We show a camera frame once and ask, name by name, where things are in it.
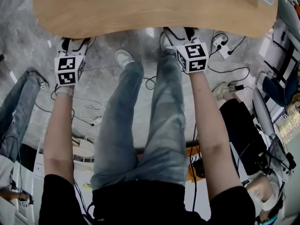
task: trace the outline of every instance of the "white cube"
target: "white cube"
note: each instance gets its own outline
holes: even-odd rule
[[[59,86],[78,83],[84,70],[85,56],[67,56],[55,58],[55,78]]]
[[[176,47],[176,58],[186,73],[204,72],[209,55],[205,43],[188,44]]]

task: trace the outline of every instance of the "fiducial marker cube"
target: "fiducial marker cube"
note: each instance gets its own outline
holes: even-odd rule
[[[209,54],[205,43],[175,47],[176,58],[186,73],[204,72],[208,66]]]

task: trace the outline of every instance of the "black pants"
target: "black pants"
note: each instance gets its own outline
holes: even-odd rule
[[[266,151],[266,145],[254,126],[250,112],[244,103],[239,103],[236,99],[227,101],[220,111],[227,128],[229,141],[240,156],[247,175],[257,173],[260,171],[260,167],[255,162],[258,154]]]

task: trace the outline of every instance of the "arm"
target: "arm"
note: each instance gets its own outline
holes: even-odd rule
[[[233,165],[225,123],[205,74],[192,73],[190,79],[199,143],[211,201],[218,194],[242,185]]]
[[[249,183],[247,191],[254,192],[255,195],[264,203],[273,195],[273,188],[267,176],[261,175]]]
[[[45,176],[58,175],[74,184],[72,148],[72,97],[58,93],[44,142]]]
[[[27,195],[25,193],[15,193],[5,189],[0,190],[0,196],[8,202],[19,198],[27,200]]]

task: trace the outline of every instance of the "wooden table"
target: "wooden table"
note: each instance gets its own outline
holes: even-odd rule
[[[197,27],[262,37],[276,19],[257,0],[32,0],[39,23],[55,35],[87,38],[145,27]]]

